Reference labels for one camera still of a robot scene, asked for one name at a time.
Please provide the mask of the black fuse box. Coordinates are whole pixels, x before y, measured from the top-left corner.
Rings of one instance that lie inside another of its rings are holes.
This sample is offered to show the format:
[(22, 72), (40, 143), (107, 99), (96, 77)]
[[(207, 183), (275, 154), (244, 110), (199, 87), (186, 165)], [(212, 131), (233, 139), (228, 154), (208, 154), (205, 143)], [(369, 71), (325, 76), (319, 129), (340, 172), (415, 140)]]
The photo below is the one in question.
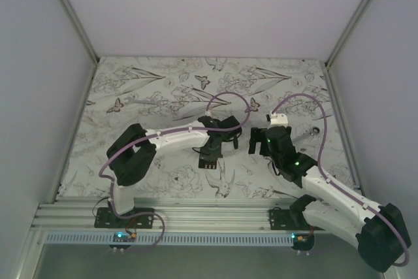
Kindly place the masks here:
[(216, 160), (199, 159), (198, 168), (206, 169), (206, 170), (215, 170), (215, 169), (217, 169), (217, 161)]

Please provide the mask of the black handled screwdriver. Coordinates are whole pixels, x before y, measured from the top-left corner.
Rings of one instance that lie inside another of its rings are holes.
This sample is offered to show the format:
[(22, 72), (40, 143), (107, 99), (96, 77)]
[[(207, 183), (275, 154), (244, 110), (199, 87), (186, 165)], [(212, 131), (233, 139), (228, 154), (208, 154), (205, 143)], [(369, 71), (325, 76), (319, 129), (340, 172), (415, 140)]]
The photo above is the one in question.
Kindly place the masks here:
[(235, 150), (237, 150), (237, 149), (238, 149), (238, 136), (237, 136), (237, 135), (235, 135), (235, 136), (233, 137), (233, 146), (234, 146), (234, 149), (235, 149)]

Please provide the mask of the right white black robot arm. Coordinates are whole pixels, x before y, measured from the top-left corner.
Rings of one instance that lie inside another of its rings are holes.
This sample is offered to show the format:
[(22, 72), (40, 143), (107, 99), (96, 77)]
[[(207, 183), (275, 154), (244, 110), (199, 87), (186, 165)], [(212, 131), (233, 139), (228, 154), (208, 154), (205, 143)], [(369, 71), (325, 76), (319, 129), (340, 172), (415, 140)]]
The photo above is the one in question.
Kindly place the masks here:
[(363, 261), (381, 273), (409, 261), (411, 239), (396, 206), (383, 206), (357, 194), (320, 168), (315, 159), (298, 152), (290, 127), (251, 128), (250, 154), (255, 153), (257, 144), (261, 145), (260, 154), (270, 158), (276, 176), (305, 192), (290, 207), (289, 221), (295, 229), (310, 225), (332, 233), (356, 248)]

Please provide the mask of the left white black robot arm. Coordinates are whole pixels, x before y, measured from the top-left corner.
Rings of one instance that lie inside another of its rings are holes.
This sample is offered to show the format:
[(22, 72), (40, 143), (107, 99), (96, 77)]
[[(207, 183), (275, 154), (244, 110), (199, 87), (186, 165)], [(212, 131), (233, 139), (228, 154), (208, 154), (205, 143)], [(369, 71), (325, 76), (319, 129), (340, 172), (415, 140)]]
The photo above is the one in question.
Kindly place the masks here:
[(223, 143), (238, 147), (242, 134), (240, 122), (230, 116), (219, 120), (202, 116), (187, 125), (168, 129), (145, 129), (139, 123), (130, 125), (107, 150), (107, 167), (112, 170), (110, 220), (117, 227), (129, 226), (133, 220), (134, 186), (147, 174), (155, 157), (185, 149), (199, 153), (198, 168), (210, 170), (222, 158)]

